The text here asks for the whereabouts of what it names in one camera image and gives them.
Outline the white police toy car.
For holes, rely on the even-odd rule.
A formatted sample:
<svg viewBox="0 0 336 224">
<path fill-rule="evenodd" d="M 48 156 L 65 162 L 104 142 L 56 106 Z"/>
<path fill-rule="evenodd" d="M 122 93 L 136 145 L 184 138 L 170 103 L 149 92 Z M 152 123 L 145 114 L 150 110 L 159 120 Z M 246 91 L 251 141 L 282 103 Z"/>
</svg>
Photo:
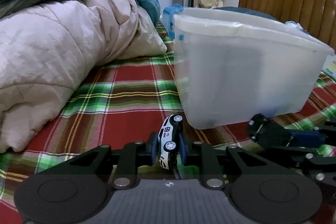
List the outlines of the white police toy car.
<svg viewBox="0 0 336 224">
<path fill-rule="evenodd" d="M 161 125 L 158 134 L 158 162 L 164 169 L 173 169 L 176 165 L 182 126 L 183 117 L 178 114 L 168 116 Z"/>
</svg>

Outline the overturned black toy car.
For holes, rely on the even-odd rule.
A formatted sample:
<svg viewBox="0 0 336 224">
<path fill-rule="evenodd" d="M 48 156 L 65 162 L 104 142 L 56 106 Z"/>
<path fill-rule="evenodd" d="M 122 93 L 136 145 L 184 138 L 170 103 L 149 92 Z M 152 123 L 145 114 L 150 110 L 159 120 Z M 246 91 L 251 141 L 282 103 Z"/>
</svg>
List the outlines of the overturned black toy car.
<svg viewBox="0 0 336 224">
<path fill-rule="evenodd" d="M 247 135 L 262 147 L 287 146 L 293 135 L 262 114 L 254 115 L 247 125 Z"/>
</svg>

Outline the red green plaid bedsheet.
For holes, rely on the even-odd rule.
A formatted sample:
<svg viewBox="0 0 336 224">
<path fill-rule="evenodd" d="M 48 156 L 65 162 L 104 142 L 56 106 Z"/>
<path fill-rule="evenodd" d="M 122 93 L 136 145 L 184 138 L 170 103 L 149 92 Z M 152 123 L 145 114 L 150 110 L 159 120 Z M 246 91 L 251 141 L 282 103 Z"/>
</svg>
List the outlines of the red green plaid bedsheet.
<svg viewBox="0 0 336 224">
<path fill-rule="evenodd" d="M 114 60 L 95 67 L 60 113 L 23 152 L 1 154 L 1 223 L 22 223 L 14 205 L 17 186 L 28 176 L 71 159 L 98 145 L 121 149 L 132 141 L 147 141 L 173 113 L 183 114 L 174 82 L 173 42 L 163 25 L 157 28 L 168 50 L 164 55 Z M 309 130 L 335 117 L 335 80 L 321 73 L 302 110 L 273 120 L 286 128 Z M 246 135 L 246 123 L 197 130 L 185 124 L 190 141 L 225 149 L 236 143 L 260 147 Z"/>
</svg>

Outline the white plastic storage bin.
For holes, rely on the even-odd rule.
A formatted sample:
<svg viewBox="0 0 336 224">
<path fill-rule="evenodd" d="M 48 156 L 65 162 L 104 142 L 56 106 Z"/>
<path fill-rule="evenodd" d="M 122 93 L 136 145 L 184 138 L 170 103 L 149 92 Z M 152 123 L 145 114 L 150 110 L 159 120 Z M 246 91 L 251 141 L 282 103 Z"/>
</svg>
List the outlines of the white plastic storage bin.
<svg viewBox="0 0 336 224">
<path fill-rule="evenodd" d="M 299 112 L 332 47 L 259 16 L 184 7 L 174 15 L 175 82 L 197 129 Z"/>
</svg>

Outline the wooden headboard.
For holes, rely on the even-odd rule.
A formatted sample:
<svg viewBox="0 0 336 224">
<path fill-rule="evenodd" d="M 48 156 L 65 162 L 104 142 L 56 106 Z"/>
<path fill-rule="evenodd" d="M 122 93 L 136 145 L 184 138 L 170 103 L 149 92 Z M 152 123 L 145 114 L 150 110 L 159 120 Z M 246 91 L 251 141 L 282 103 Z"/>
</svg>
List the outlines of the wooden headboard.
<svg viewBox="0 0 336 224">
<path fill-rule="evenodd" d="M 238 6 L 263 12 L 283 23 L 299 23 L 311 36 L 335 48 L 336 0 L 239 0 Z"/>
</svg>

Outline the pink quilted duvet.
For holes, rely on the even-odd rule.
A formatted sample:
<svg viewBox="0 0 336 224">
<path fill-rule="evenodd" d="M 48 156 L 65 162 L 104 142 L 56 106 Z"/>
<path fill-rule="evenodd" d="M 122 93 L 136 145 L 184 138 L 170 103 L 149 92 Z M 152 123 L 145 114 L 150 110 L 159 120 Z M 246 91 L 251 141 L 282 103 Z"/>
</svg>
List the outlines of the pink quilted duvet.
<svg viewBox="0 0 336 224">
<path fill-rule="evenodd" d="M 135 0 L 68 0 L 1 20 L 1 152 L 23 151 L 96 65 L 165 53 Z"/>
</svg>

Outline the blue bin latch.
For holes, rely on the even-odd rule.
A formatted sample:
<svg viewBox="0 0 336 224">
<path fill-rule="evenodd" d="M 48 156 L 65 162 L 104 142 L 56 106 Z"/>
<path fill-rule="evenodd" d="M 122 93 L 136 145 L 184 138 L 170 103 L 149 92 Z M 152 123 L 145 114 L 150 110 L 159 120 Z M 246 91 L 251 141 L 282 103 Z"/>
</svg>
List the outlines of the blue bin latch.
<svg viewBox="0 0 336 224">
<path fill-rule="evenodd" d="M 172 40 L 175 39 L 174 32 L 174 15 L 183 12 L 184 7 L 179 4 L 173 4 L 172 6 L 167 6 L 162 12 L 162 24 L 167 30 L 168 37 Z"/>
</svg>

